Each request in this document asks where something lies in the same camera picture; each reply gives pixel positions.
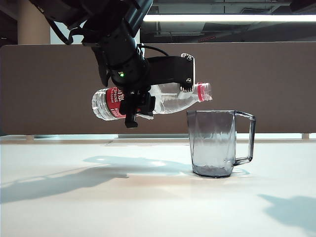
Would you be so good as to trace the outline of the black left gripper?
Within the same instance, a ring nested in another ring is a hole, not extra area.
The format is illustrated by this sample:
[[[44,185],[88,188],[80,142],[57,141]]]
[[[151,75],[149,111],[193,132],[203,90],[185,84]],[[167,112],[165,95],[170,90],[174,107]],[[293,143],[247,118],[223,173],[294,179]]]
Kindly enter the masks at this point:
[[[108,59],[108,69],[113,84],[124,92],[124,99],[121,100],[119,112],[125,115],[125,126],[137,128],[136,115],[144,119],[154,119],[156,98],[149,92],[138,95],[136,93],[142,87],[140,84],[149,71],[147,59],[130,58],[125,62],[115,59]]]

